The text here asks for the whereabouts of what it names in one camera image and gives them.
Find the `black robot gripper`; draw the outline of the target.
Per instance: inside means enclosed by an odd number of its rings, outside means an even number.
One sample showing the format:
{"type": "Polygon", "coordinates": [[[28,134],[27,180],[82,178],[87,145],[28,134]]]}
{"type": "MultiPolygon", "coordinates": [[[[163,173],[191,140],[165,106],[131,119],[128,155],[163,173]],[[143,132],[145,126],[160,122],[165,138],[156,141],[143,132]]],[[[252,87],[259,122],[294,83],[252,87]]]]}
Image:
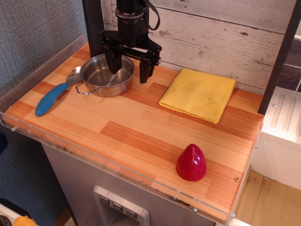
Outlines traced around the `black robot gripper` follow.
{"type": "Polygon", "coordinates": [[[102,48],[108,68],[116,74],[122,67],[122,56],[140,60],[140,83],[152,76],[155,65],[160,63],[162,47],[148,37],[149,26],[144,18],[137,21],[118,19],[116,31],[103,30],[102,48]]]}

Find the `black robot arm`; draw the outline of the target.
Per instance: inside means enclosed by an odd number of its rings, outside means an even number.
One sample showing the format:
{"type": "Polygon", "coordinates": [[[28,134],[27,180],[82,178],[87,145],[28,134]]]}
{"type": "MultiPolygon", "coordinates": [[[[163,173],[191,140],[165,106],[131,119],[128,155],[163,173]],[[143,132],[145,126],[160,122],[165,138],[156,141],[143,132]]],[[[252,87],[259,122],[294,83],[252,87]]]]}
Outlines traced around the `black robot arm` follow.
{"type": "Polygon", "coordinates": [[[102,48],[111,73],[122,67],[122,56],[140,61],[140,83],[144,84],[159,65],[162,47],[152,41],[149,30],[160,25],[157,9],[148,0],[118,0],[115,9],[117,31],[101,31],[102,48]]]}

